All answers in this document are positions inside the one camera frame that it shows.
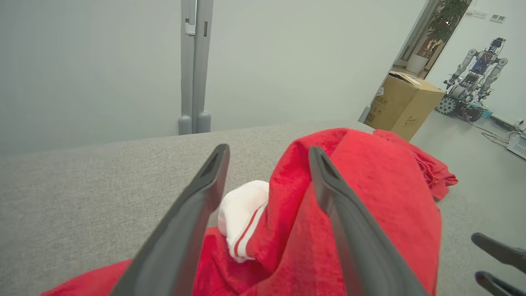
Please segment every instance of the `white wall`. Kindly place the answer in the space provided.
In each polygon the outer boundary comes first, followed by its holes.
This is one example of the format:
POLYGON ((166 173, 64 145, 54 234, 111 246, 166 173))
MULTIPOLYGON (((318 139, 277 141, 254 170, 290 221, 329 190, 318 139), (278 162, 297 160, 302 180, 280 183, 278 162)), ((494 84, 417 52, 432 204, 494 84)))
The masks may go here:
POLYGON ((177 134, 180 0, 0 2, 0 155, 177 134))
POLYGON ((499 57, 507 58, 508 64, 499 79, 491 84, 495 90, 485 103, 495 115, 511 123, 526 119, 526 18, 523 14, 526 1, 477 0, 475 7, 488 12, 488 18, 465 15, 426 80, 445 89, 442 81, 449 79, 449 74, 457 70, 457 65, 462 63, 468 50, 484 50, 493 39, 502 37, 506 43, 499 57), (493 14, 503 15, 506 20, 502 24, 492 22, 489 18, 493 14))
POLYGON ((358 120, 427 0, 214 1, 212 131, 358 120))

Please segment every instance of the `plant pot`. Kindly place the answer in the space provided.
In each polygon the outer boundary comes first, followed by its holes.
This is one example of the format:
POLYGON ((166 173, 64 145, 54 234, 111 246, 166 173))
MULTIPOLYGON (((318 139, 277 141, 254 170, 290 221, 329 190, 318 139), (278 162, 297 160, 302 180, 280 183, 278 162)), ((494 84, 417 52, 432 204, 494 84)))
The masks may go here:
POLYGON ((428 58, 412 54, 407 61, 406 70, 418 74, 424 69, 428 61, 428 58))

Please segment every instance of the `robot wheel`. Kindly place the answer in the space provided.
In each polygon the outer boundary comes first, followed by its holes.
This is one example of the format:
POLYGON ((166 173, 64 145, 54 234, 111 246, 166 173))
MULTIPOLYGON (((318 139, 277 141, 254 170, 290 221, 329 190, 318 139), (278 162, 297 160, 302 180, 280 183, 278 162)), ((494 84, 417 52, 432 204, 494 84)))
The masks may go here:
POLYGON ((484 109, 475 107, 475 106, 468 106, 466 109, 466 120, 475 122, 482 118, 482 114, 484 113, 484 109))
POLYGON ((453 100, 447 96, 445 96, 439 103, 438 106, 435 108, 439 113, 442 113, 444 115, 450 115, 453 114, 453 112, 457 109, 458 102, 456 100, 453 100))

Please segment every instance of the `red stripe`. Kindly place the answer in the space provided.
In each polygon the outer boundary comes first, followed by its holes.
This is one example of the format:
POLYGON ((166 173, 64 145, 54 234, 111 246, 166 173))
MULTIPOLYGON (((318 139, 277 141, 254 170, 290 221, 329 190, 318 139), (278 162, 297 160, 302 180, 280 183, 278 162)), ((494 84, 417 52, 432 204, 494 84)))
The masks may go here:
POLYGON ((245 234, 247 234, 247 231, 248 229, 250 228, 250 226, 252 225, 252 223, 254 222, 254 218, 256 217, 256 213, 259 211, 259 209, 263 206, 260 205, 259 208, 254 211, 254 214, 252 214, 252 218, 250 218, 250 222, 248 222, 248 226, 245 228, 245 231, 243 232, 243 234, 241 235, 241 237, 239 238, 239 240, 236 242, 236 245, 234 246, 234 255, 236 257, 239 257, 239 255, 237 254, 237 247, 239 246, 239 242, 245 237, 245 234))

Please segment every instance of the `gray wall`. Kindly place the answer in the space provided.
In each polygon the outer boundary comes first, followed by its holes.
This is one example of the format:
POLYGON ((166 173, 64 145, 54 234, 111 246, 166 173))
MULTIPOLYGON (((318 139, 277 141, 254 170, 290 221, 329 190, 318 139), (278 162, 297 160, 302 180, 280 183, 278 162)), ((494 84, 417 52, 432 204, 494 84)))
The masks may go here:
POLYGON ((428 0, 215 0, 212 131, 358 120, 428 0))
POLYGON ((177 134, 180 0, 0 0, 0 155, 177 134))

